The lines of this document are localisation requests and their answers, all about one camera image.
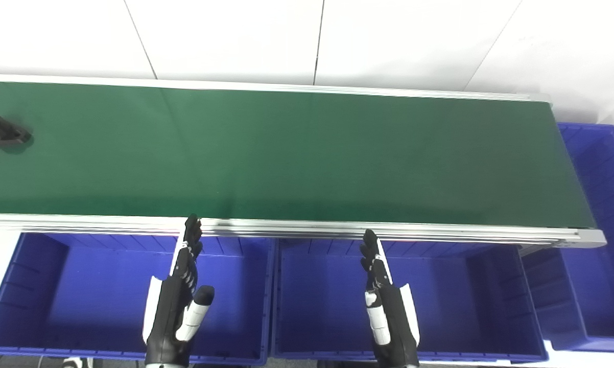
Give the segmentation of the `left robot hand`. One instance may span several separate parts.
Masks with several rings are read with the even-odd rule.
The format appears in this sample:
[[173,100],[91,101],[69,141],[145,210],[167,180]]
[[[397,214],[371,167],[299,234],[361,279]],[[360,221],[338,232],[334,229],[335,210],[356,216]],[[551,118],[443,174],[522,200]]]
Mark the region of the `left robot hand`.
[[211,307],[215,289],[199,286],[201,221],[191,214],[178,237],[169,274],[151,277],[142,327],[146,367],[188,367],[191,344]]

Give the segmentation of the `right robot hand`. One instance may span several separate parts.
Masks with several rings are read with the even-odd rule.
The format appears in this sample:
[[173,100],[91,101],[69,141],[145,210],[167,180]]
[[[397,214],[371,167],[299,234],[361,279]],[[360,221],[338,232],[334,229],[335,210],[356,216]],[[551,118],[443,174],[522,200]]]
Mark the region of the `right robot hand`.
[[375,360],[379,367],[420,366],[420,332],[410,285],[394,284],[382,242],[372,229],[365,230],[359,249]]

